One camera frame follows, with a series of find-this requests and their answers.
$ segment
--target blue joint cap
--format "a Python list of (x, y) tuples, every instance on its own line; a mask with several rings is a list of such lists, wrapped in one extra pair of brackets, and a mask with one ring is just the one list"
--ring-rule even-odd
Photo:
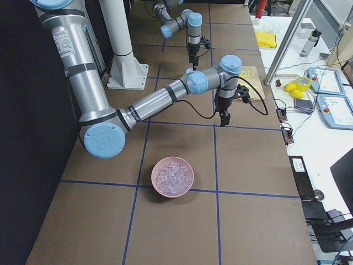
[(196, 70), (194, 70), (193, 68), (188, 68), (186, 69), (185, 73), (192, 73), (195, 72)]
[(64, 8), (71, 4), (72, 0), (29, 0), (37, 7), (48, 9), (48, 10), (58, 10)]
[(204, 73), (195, 71), (188, 76), (188, 87), (192, 94), (202, 94), (208, 89), (208, 80)]
[(185, 12), (188, 12), (188, 11), (192, 12), (191, 9), (184, 9), (181, 14), (184, 14)]
[(119, 154), (125, 145), (125, 133), (113, 123), (97, 123), (84, 134), (87, 151), (97, 158), (112, 158)]
[(171, 36), (173, 36), (172, 31), (166, 25), (161, 26), (161, 32), (165, 39), (169, 39)]
[(202, 25), (202, 15), (200, 13), (191, 13), (188, 17), (188, 23), (192, 27), (199, 27)]
[(227, 72), (239, 76), (243, 63), (238, 56), (226, 55), (221, 59), (220, 66)]

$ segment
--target white metal base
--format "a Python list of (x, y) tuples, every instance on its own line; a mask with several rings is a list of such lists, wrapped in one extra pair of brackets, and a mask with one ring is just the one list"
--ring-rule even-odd
[(145, 88), (148, 65), (140, 65), (136, 58), (135, 71), (128, 71), (127, 66), (123, 62), (118, 62), (116, 58), (113, 60), (107, 87), (111, 89), (125, 89), (142, 91)]

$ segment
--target white pillar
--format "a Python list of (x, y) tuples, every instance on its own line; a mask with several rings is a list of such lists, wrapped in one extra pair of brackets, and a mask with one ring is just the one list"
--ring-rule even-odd
[(123, 0), (99, 0), (99, 3), (114, 52), (108, 87), (143, 90), (148, 65), (140, 65), (133, 56)]

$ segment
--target pink bowl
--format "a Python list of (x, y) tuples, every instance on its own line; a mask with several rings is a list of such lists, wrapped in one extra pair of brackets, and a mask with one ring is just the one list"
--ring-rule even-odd
[[(179, 192), (178, 195), (176, 196), (172, 196), (170, 194), (167, 194), (166, 191), (164, 191), (160, 186), (158, 186), (158, 184), (156, 183), (156, 178), (158, 177), (158, 173), (160, 169), (163, 169), (164, 166), (169, 165), (171, 163), (179, 163), (180, 167), (186, 167), (188, 169), (188, 182), (190, 182), (190, 185), (188, 185), (187, 187), (183, 187), (181, 189), (181, 193)], [(193, 182), (194, 182), (194, 171), (192, 170), (192, 167), (190, 166), (189, 163), (187, 163), (184, 159), (180, 158), (180, 157), (175, 157), (175, 156), (170, 156), (170, 157), (166, 157), (162, 160), (160, 160), (154, 167), (152, 170), (152, 174), (151, 174), (151, 180), (152, 180), (152, 185), (154, 187), (154, 189), (160, 194), (163, 195), (167, 198), (176, 198), (179, 196), (184, 195), (186, 192), (188, 192), (188, 190), (191, 188)]]

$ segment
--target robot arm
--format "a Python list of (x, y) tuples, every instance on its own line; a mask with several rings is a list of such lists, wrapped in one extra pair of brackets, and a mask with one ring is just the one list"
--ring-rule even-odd
[(219, 66), (187, 73), (128, 108), (119, 109), (118, 116), (124, 124), (125, 131), (130, 131), (136, 124), (175, 104), (190, 93), (203, 94), (218, 88), (215, 101), (217, 111), (222, 113), (227, 111), (234, 98), (249, 96), (247, 93), (239, 95), (240, 89), (244, 88), (237, 87), (237, 78), (228, 81), (231, 77), (239, 76), (241, 68), (240, 58), (227, 55), (222, 58)]
[(48, 12), (51, 10), (48, 9), (49, 6), (42, 7), (35, 3), (36, 11), (42, 25), (51, 30), (65, 75), (72, 85), (82, 112), (79, 120), (81, 133), (84, 134), (84, 144), (91, 155), (99, 158), (116, 156), (125, 145), (125, 134), (136, 124), (190, 93), (202, 94), (218, 89), (215, 102), (216, 111), (220, 113), (221, 126), (229, 123), (227, 109), (233, 98), (241, 97), (247, 102), (249, 95), (243, 88), (237, 87), (237, 76), (240, 75), (242, 62), (234, 55), (227, 55), (222, 58), (219, 66), (188, 72), (128, 108), (117, 111), (108, 103), (84, 34), (82, 2), (58, 1), (66, 4), (58, 10), (53, 7)]
[(187, 28), (188, 44), (187, 50), (189, 63), (192, 63), (192, 69), (196, 70), (199, 65), (197, 53), (200, 46), (203, 45), (210, 49), (210, 41), (201, 35), (202, 15), (185, 9), (179, 17), (173, 19), (168, 13), (168, 7), (175, 8), (182, 4), (183, 0), (156, 0), (153, 4), (153, 12), (162, 24), (161, 32), (165, 39), (171, 38), (175, 33)]

